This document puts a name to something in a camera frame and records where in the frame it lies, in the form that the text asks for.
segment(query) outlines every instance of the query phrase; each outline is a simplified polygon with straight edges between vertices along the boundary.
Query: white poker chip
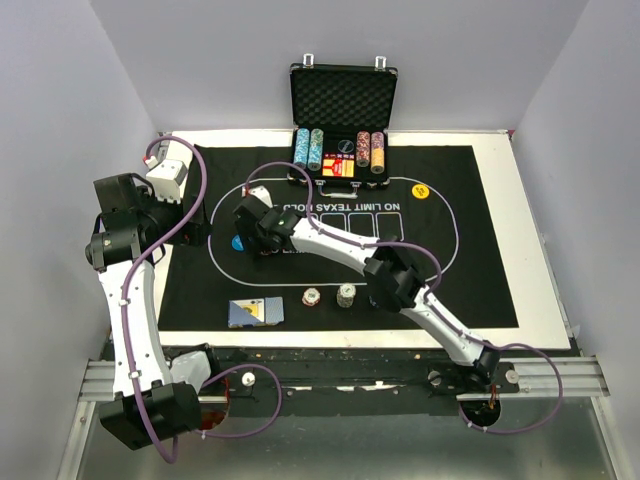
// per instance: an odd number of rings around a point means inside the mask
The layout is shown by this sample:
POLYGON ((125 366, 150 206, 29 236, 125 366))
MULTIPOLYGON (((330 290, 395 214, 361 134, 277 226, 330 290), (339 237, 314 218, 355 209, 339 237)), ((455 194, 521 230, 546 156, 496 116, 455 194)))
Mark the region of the white poker chip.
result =
POLYGON ((307 288, 302 295, 302 303, 313 307, 320 301, 320 292, 316 288, 307 288))

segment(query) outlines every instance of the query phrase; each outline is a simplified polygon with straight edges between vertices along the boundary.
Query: table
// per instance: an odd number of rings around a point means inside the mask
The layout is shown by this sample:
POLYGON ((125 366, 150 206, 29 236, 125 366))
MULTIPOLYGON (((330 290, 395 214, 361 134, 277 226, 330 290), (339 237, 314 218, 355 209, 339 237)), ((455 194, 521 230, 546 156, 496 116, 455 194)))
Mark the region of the table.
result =
MULTIPOLYGON (((204 147, 282 147, 291 143, 289 130, 218 130, 174 132, 204 147)), ((470 145, 476 157, 505 275, 518 318, 517 328, 478 329, 495 344, 524 342, 546 349, 569 348, 564 314, 550 274, 540 236, 530 211, 506 132, 389 132, 390 146, 470 145)), ((190 163, 190 152, 175 142, 167 157, 190 163)), ((167 249, 170 259, 172 249, 167 249)), ((156 268, 156 311, 160 312, 169 261, 156 268)), ((289 348, 437 348, 423 331, 322 331, 269 332, 231 330, 223 332, 161 331, 163 345, 289 347, 289 348)))

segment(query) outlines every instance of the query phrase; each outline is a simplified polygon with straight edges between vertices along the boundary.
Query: poker chip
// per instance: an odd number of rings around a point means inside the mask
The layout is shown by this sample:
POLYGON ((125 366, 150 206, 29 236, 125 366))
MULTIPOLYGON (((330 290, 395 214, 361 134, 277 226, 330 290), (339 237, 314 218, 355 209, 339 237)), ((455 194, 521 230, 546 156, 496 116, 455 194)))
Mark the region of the poker chip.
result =
POLYGON ((368 167, 370 153, 371 135, 369 135, 369 132, 358 132, 356 141, 356 164, 359 167, 368 167))
POLYGON ((338 288, 338 294, 336 300, 338 305, 342 308, 349 308, 353 305, 353 301, 356 298, 356 286, 352 283, 345 283, 338 288))
POLYGON ((307 166, 307 157, 309 156, 309 130, 306 128, 298 129, 296 134, 296 148, 293 154, 293 164, 301 168, 307 166))
POLYGON ((313 307, 320 301, 320 292, 316 288, 307 288, 302 295, 302 303, 313 307))
POLYGON ((371 135, 371 172, 384 172, 384 134, 382 132, 371 135))
POLYGON ((322 168, 322 142, 324 133, 319 128, 311 130, 311 140, 309 142, 309 159, 307 160, 307 168, 313 172, 317 172, 322 168))

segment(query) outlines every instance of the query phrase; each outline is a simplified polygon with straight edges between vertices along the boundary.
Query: yellow circle logo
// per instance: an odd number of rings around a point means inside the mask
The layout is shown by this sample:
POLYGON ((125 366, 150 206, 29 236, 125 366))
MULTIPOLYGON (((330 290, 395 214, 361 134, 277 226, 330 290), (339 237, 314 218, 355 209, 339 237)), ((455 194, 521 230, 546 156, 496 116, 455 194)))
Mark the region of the yellow circle logo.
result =
POLYGON ((429 187, 422 185, 421 183, 416 183, 411 189, 411 193, 414 197, 424 200, 429 196, 429 187))

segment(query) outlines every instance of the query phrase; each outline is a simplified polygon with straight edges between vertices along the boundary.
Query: white oval line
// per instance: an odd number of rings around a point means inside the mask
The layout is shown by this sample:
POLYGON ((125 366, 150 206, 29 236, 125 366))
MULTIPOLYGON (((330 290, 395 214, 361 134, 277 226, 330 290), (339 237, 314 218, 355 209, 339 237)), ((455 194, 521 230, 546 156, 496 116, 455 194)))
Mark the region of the white oval line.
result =
MULTIPOLYGON (((447 265, 442 269, 442 273, 444 274, 449 269, 449 267, 451 267, 451 265, 453 264, 454 260, 456 259, 457 255, 458 255, 458 247, 460 246, 460 237, 459 237, 459 234, 458 234, 458 224, 456 222, 456 216, 453 213, 453 208, 451 208, 451 205, 449 205, 449 202, 447 201, 447 199, 444 198, 444 196, 440 192, 438 192, 435 188, 431 187, 430 185, 427 185, 424 182, 420 182, 420 181, 415 180, 413 178, 407 178, 407 177, 390 177, 390 179, 391 180, 407 180, 409 182, 415 182, 415 183, 420 183, 422 185, 426 185, 433 192, 435 192, 436 195, 438 195, 442 199, 442 201, 445 203, 445 205, 449 209, 449 213, 451 214, 451 220, 453 221, 453 229, 454 229, 454 232, 456 234, 456 248, 453 251, 453 255, 451 257, 451 260, 449 260, 449 263, 447 263, 447 265)), ((287 180, 287 179, 286 178, 256 178, 254 180, 251 180, 251 183, 254 183, 254 182, 274 182, 274 181, 282 181, 282 180, 287 180)), ((210 223, 211 223, 212 227, 213 227, 213 219, 216 216, 216 212, 218 211, 218 208, 220 207, 222 202, 224 202, 224 200, 229 195, 231 195, 233 192, 235 192, 236 190, 238 190, 242 186, 244 186, 244 183, 241 183, 240 185, 237 185, 236 187, 234 187, 231 190, 229 190, 218 201, 218 203, 216 204, 215 208, 213 209, 213 212, 211 213, 211 221, 210 221, 210 223)), ((222 267, 220 267, 220 265, 216 261, 215 257, 213 256, 213 251, 212 251, 212 248, 211 248, 211 235, 209 235, 209 238, 208 238, 208 241, 207 241, 207 245, 208 245, 208 248, 209 248, 209 257, 211 257, 211 261, 216 266, 216 268, 220 271, 220 273, 222 273, 222 275, 227 277, 229 280, 231 280, 233 282, 236 282, 236 283, 238 283, 240 285, 245 285, 247 287, 332 287, 332 286, 339 286, 339 285, 342 285, 344 283, 344 282, 338 282, 338 283, 250 283, 250 282, 245 282, 243 280, 238 280, 237 278, 231 276, 226 271, 224 271, 222 269, 222 267)), ((435 278, 436 277, 434 275, 434 276, 428 278, 427 281, 434 280, 435 278)), ((354 285, 364 286, 364 285, 366 285, 366 283, 354 283, 354 285)))

